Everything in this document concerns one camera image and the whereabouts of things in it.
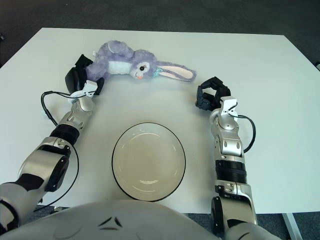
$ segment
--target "floor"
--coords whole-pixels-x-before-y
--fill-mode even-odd
[[[0,63],[42,27],[285,35],[312,63],[320,61],[320,0],[0,0]],[[43,217],[39,211],[31,220]],[[209,229],[208,214],[188,216]],[[320,240],[320,213],[295,213],[304,240]],[[259,224],[288,239],[281,214]]]

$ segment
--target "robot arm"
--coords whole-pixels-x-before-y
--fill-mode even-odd
[[[216,90],[215,96],[203,92],[206,88]],[[244,149],[238,135],[237,100],[221,80],[213,77],[198,87],[195,105],[212,111],[209,121],[214,137],[214,190],[218,194],[211,201],[212,232],[226,240],[279,239],[257,225],[245,166],[245,152],[250,147]]]
[[[42,197],[61,186],[71,148],[94,111],[91,97],[96,89],[95,82],[87,81],[79,91],[86,96],[73,99],[71,111],[23,162],[18,180],[0,185],[1,234],[24,224]]]

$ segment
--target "black joint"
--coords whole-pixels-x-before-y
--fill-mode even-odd
[[[239,161],[216,160],[215,171],[218,180],[247,183],[246,166]]]
[[[17,184],[23,187],[26,191],[30,191],[40,188],[44,183],[44,180],[39,176],[30,173],[23,173],[17,181],[8,183]]]
[[[225,231],[224,228],[224,213],[221,204],[221,199],[215,196],[211,200],[211,216],[210,216],[211,231],[217,237],[222,237]]]
[[[59,124],[50,134],[50,137],[57,137],[66,140],[71,145],[74,145],[79,135],[79,131],[75,127],[67,124]]]
[[[51,173],[49,181],[44,189],[46,192],[54,192],[58,188],[60,188],[64,180],[68,165],[69,165],[69,157],[63,156],[55,165]]]

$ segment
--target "stuffed bunny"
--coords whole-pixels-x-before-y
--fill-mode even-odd
[[[130,74],[135,79],[154,78],[159,75],[185,82],[193,81],[196,72],[183,65],[157,61],[154,54],[146,50],[133,51],[123,41],[108,41],[95,56],[95,61],[86,67],[87,79],[107,80],[111,75]]]

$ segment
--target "silver arm segment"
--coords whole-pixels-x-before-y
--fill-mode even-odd
[[[251,187],[247,184],[244,148],[238,135],[237,100],[226,96],[221,101],[221,108],[210,115],[216,170],[214,189],[219,195],[212,199],[212,230],[218,236],[239,223],[257,224]]]
[[[73,100],[71,111],[23,162],[18,180],[0,185],[1,233],[24,224],[42,197],[60,187],[72,146],[93,110],[91,97]]]

